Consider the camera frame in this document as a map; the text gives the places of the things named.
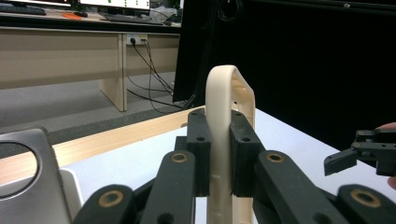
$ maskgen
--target keyboard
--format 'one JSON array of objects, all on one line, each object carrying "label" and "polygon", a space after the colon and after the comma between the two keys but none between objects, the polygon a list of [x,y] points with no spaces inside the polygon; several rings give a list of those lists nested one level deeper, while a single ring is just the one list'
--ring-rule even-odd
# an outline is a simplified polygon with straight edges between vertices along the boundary
[{"label": "keyboard", "polygon": [[123,15],[108,15],[102,14],[108,21],[116,21],[116,22],[128,22],[128,23],[140,23],[140,24],[148,24],[148,25],[163,25],[162,21],[154,21],[154,20],[146,20],[139,17],[128,17]]},{"label": "keyboard", "polygon": [[39,15],[39,16],[47,15],[46,11],[43,8],[39,8],[39,7],[14,7],[14,6],[0,5],[0,12]]}]

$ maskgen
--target power outlet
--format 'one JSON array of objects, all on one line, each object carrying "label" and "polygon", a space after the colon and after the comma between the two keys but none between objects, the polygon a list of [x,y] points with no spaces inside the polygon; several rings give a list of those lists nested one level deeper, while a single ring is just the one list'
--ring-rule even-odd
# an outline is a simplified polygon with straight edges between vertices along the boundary
[{"label": "power outlet", "polygon": [[126,44],[132,45],[132,39],[134,39],[134,44],[137,45],[145,45],[144,40],[148,40],[148,35],[134,34],[134,35],[126,35]]}]

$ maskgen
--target grey floor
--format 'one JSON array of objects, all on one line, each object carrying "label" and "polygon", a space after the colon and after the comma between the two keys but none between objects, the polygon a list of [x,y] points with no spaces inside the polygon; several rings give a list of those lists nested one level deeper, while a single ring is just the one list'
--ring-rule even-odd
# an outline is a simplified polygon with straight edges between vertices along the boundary
[{"label": "grey floor", "polygon": [[[175,73],[160,76],[173,87]],[[128,90],[168,105],[128,92],[128,109],[120,112],[99,90],[98,80],[0,90],[0,133],[36,125],[56,132],[144,111],[155,110],[162,116],[179,110],[171,106],[172,95],[163,91],[163,85],[153,76],[133,76],[126,84]],[[148,88],[162,91],[149,92],[145,90]]]}]

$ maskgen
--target wooden desk leg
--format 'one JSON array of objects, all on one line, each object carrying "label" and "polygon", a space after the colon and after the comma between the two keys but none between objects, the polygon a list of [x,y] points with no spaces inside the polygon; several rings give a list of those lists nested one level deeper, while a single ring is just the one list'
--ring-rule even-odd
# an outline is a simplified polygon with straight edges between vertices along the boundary
[{"label": "wooden desk leg", "polygon": [[126,111],[127,97],[124,86],[124,76],[126,60],[126,35],[119,35],[119,72],[114,78],[101,79],[99,82],[100,90],[107,98],[119,109]]}]

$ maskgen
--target desk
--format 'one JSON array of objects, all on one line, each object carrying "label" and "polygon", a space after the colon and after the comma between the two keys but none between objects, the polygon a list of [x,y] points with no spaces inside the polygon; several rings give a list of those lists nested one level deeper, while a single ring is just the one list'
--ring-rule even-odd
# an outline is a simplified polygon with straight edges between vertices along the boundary
[{"label": "desk", "polygon": [[[0,90],[100,80],[100,90],[119,111],[127,110],[125,78],[149,74],[127,46],[127,34],[148,34],[158,73],[176,71],[179,30],[175,27],[103,21],[99,14],[73,21],[62,11],[47,16],[0,13]],[[140,47],[149,61],[146,48]]]},{"label": "desk", "polygon": [[[109,184],[125,184],[133,189],[156,175],[164,154],[174,149],[176,136],[185,135],[190,110],[178,112],[94,134],[53,146],[60,166],[73,170],[86,201],[97,189]],[[325,176],[323,161],[337,150],[302,133],[288,124],[256,110],[256,134],[266,149],[288,154],[319,188],[336,194],[340,186],[361,184],[375,189],[396,203],[395,191],[386,176],[363,162],[341,173]],[[23,155],[15,156],[12,164],[21,164]],[[1,178],[23,176],[23,170],[4,170]],[[205,216],[205,199],[198,202],[197,218]]]}]

